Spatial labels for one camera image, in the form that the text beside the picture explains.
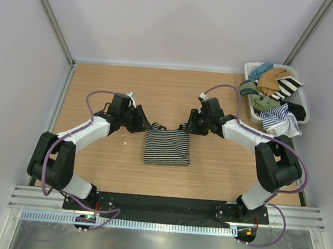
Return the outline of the black white striped tank top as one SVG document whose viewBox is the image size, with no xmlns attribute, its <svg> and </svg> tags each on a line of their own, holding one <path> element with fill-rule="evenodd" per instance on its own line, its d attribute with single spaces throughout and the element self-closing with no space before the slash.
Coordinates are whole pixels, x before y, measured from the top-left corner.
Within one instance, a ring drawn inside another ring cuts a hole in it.
<svg viewBox="0 0 333 249">
<path fill-rule="evenodd" d="M 146 131 L 144 164 L 188 166 L 189 134 L 184 132 L 186 124 L 180 124 L 176 130 L 153 123 Z"/>
</svg>

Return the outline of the blue white striped tank top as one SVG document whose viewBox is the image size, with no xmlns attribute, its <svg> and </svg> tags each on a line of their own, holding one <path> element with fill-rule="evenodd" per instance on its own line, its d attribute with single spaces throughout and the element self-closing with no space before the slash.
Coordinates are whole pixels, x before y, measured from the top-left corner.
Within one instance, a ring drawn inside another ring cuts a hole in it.
<svg viewBox="0 0 333 249">
<path fill-rule="evenodd" d="M 259 117 L 264 130 L 270 135 L 286 135 L 289 138 L 302 135 L 298 121 L 294 114 L 289 111 L 288 104 L 269 111 L 262 111 Z"/>
</svg>

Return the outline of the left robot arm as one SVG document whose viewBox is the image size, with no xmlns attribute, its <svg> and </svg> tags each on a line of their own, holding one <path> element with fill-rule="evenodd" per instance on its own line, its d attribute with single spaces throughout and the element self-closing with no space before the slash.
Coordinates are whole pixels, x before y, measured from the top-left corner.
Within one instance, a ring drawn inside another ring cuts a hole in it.
<svg viewBox="0 0 333 249">
<path fill-rule="evenodd" d="M 122 127 L 129 133 L 151 128 L 143 108 L 136 104 L 134 93 L 114 93 L 112 102 L 94 113 L 89 98 L 104 91 L 93 91 L 86 96 L 90 119 L 68 131 L 57 134 L 44 132 L 35 146 L 27 173 L 42 183 L 45 189 L 63 192 L 76 198 L 84 210 L 92 210 L 97 203 L 96 186 L 74 174 L 76 154 L 98 139 L 106 138 Z"/>
</svg>

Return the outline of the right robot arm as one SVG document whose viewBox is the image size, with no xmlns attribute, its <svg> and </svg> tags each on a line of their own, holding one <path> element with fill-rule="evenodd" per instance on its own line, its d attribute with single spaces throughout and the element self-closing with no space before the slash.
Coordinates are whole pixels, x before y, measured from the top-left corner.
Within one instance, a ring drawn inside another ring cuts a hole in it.
<svg viewBox="0 0 333 249">
<path fill-rule="evenodd" d="M 302 167 L 292 140 L 286 135 L 263 134 L 234 115 L 225 115 L 216 98 L 202 96 L 199 101 L 201 108 L 191 110 L 186 133 L 207 135 L 211 132 L 238 143 L 255 155 L 257 182 L 237 198 L 235 207 L 236 218 L 250 222 L 280 189 L 302 177 Z"/>
</svg>

